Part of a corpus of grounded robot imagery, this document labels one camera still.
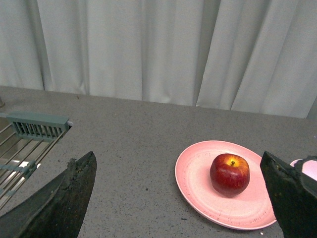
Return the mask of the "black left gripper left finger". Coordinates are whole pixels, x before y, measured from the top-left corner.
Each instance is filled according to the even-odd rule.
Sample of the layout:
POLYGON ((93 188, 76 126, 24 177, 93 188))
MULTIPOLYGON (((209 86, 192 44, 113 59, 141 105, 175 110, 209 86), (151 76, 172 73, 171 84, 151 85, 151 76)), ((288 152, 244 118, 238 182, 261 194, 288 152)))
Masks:
POLYGON ((0 218, 2 238, 76 238, 93 191, 97 161, 93 152, 67 168, 0 218))

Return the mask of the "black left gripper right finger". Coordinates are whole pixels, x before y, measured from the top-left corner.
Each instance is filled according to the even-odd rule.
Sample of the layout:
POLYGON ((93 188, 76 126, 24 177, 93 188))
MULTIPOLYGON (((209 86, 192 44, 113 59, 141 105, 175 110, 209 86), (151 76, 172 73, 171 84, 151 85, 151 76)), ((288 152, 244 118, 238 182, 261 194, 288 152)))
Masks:
POLYGON ((285 238, 317 236, 317 181, 302 169, 316 156, 298 160, 294 166, 265 151, 260 168, 274 215, 285 238))

